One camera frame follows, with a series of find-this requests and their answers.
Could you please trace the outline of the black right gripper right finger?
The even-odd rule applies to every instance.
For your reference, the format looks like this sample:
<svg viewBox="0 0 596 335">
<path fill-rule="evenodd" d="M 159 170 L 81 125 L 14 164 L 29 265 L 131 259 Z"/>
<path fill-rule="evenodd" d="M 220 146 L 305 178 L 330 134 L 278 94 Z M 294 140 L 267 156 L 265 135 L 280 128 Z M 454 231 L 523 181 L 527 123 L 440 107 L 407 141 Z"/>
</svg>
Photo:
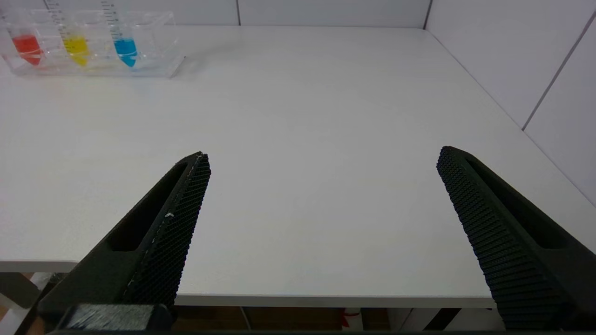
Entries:
<svg viewBox="0 0 596 335">
<path fill-rule="evenodd" d="M 594 330 L 595 254 L 474 155 L 436 168 L 505 328 Z"/>
</svg>

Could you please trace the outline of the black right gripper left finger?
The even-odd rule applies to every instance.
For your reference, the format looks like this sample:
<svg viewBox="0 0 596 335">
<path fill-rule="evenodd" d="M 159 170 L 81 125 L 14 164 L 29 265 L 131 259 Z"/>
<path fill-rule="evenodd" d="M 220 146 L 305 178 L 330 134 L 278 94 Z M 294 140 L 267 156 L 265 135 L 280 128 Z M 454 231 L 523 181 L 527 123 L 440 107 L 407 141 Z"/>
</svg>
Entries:
<svg viewBox="0 0 596 335">
<path fill-rule="evenodd" d="M 177 162 L 39 302 L 39 314 L 79 304 L 172 307 L 210 176 L 205 153 Z"/>
</svg>

